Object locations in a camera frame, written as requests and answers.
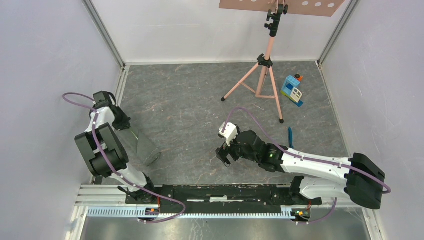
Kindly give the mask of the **grey cloth napkin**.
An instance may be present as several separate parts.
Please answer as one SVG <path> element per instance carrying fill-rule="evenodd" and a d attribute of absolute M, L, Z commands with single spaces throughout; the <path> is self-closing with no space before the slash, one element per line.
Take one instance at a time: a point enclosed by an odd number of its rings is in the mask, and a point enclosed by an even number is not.
<path fill-rule="evenodd" d="M 137 140 L 130 130 L 138 135 Z M 160 149 L 149 139 L 147 135 L 136 128 L 117 131 L 116 135 L 128 154 L 129 162 L 135 167 L 148 167 L 160 159 Z"/>

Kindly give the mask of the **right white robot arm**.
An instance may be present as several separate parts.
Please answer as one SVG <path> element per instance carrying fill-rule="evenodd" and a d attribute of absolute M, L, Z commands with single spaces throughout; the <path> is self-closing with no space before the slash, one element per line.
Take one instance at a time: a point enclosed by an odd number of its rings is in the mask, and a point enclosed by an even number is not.
<path fill-rule="evenodd" d="M 362 153 L 353 157 L 325 157 L 296 151 L 283 145 L 265 143 L 252 131 L 237 128 L 220 130 L 225 142 L 216 150 L 216 156 L 226 166 L 246 159 L 267 172 L 298 174 L 289 189 L 289 199 L 295 204 L 317 198 L 344 198 L 372 210 L 379 210 L 382 196 L 388 189 L 383 186 L 385 173 Z"/>

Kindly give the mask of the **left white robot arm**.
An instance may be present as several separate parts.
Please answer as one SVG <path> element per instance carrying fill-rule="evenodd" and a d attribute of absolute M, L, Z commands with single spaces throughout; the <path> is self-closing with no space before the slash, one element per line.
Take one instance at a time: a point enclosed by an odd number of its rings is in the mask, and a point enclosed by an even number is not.
<path fill-rule="evenodd" d="M 157 198 L 151 179 L 130 165 L 129 156 L 116 131 L 129 130 L 131 119 L 117 105 L 115 96 L 99 91 L 91 98 L 90 123 L 74 140 L 88 170 L 95 177 L 112 178 L 118 189 L 134 201 L 153 203 Z"/>

